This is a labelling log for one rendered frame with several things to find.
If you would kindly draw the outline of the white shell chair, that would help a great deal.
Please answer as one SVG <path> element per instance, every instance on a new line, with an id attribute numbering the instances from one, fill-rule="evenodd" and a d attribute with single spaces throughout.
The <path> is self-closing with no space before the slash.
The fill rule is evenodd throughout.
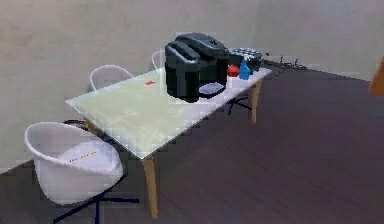
<path id="1" fill-rule="evenodd" d="M 164 66 L 165 63 L 165 51 L 158 50 L 152 54 L 152 64 L 155 69 L 159 69 Z"/>
<path id="2" fill-rule="evenodd" d="M 125 178 L 119 153 L 96 135 L 64 123 L 38 122 L 26 128 L 24 142 L 44 195 L 56 204 L 75 206 L 54 218 L 54 224 L 91 204 L 93 224 L 100 224 L 100 204 L 121 200 L 107 195 Z"/>
<path id="3" fill-rule="evenodd" d="M 93 91 L 133 78 L 125 68 L 117 65 L 103 65 L 90 74 L 90 85 Z"/>

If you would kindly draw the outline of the white table with wooden legs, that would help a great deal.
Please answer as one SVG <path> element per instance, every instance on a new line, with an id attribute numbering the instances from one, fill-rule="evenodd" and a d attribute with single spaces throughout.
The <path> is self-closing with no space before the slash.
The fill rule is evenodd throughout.
<path id="1" fill-rule="evenodd" d="M 68 99 L 66 103 L 142 161 L 151 216 L 156 219 L 153 153 L 246 90 L 251 91 L 251 119 L 255 120 L 259 90 L 263 78 L 270 73 L 269 69 L 261 68 L 248 80 L 230 78 L 221 94 L 187 103 L 167 93 L 165 70 L 160 68 Z M 148 81 L 155 84 L 145 86 Z"/>

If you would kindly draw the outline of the dark tray with round items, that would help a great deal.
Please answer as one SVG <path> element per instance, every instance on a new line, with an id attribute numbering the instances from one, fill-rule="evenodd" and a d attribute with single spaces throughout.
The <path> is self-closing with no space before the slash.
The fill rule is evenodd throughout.
<path id="1" fill-rule="evenodd" d="M 252 48 L 232 48 L 229 50 L 229 65 L 240 66 L 245 60 L 251 72 L 257 72 L 261 66 L 262 54 Z"/>

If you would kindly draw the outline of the blue bottle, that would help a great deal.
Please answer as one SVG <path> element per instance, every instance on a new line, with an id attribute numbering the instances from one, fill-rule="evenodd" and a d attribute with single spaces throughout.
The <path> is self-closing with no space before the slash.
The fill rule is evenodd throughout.
<path id="1" fill-rule="evenodd" d="M 242 60 L 239 67 L 239 78 L 242 80 L 248 80 L 250 76 L 250 69 L 247 66 L 245 59 Z"/>

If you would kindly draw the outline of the black coffee machine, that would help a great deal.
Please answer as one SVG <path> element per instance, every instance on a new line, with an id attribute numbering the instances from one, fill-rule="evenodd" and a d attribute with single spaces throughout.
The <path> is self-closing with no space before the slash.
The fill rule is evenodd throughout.
<path id="1" fill-rule="evenodd" d="M 229 51 L 203 33 L 179 35 L 165 46 L 167 93 L 188 103 L 226 89 Z"/>

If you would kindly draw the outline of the brown wooden furniture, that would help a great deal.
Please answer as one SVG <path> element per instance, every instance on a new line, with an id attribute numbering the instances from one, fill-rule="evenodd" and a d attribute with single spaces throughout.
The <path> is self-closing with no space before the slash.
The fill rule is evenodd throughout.
<path id="1" fill-rule="evenodd" d="M 382 57 L 373 79 L 370 82 L 368 92 L 370 94 L 384 96 L 384 56 Z"/>

